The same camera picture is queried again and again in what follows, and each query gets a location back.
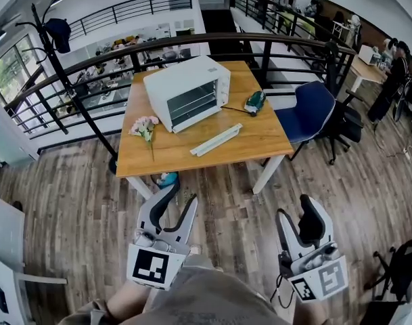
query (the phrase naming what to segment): laminate flooring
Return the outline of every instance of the laminate flooring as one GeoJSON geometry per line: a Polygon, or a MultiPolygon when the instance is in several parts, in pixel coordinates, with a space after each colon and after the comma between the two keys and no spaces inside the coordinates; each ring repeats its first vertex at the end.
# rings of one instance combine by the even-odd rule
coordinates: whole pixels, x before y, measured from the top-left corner
{"type": "MultiPolygon", "coordinates": [[[[349,74],[341,95],[353,81],[349,74]]],[[[252,185],[262,170],[257,160],[180,172],[181,190],[165,223],[174,225],[196,193],[198,214],[189,241],[269,298],[279,273],[276,210],[285,209],[297,221],[299,196],[309,194],[333,220],[350,279],[349,288],[324,307],[334,324],[358,324],[372,296],[363,285],[379,268],[373,251],[387,255],[390,246],[412,238],[412,148],[410,161],[399,154],[412,145],[410,119],[395,124],[387,116],[374,135],[366,112],[379,91],[374,83],[362,83],[358,93],[366,102],[352,103],[366,124],[361,143],[347,153],[337,146],[334,166],[327,163],[328,142],[311,142],[293,162],[284,159],[255,196],[252,185]]],[[[109,139],[117,148],[119,136],[109,139]]],[[[127,246],[144,199],[108,171],[109,158],[102,144],[90,139],[46,150],[32,164],[0,169],[0,198],[24,205],[26,273],[68,279],[65,286],[27,283],[37,324],[57,323],[90,300],[107,299],[124,282],[127,246]]],[[[144,180],[153,187],[149,177],[144,180]]],[[[283,303],[289,291],[283,284],[283,303]]],[[[277,309],[291,319],[293,306],[277,309]]]]}

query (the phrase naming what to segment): black clothing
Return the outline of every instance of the black clothing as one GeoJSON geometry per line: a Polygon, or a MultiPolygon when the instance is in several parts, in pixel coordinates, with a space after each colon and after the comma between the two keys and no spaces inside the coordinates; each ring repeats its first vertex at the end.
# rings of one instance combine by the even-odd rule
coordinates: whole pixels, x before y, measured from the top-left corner
{"type": "Polygon", "coordinates": [[[368,118],[371,122],[382,120],[386,113],[388,113],[396,92],[405,82],[408,71],[406,59],[398,58],[393,61],[392,68],[390,69],[391,73],[383,84],[383,90],[368,111],[368,118]]]}

